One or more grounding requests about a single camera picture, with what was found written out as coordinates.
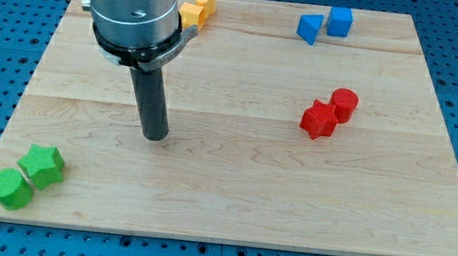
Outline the silver robot arm cylinder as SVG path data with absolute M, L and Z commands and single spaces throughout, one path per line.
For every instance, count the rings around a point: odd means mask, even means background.
M 182 32 L 177 0 L 90 1 L 95 38 L 117 63 L 148 63 L 177 50 Z

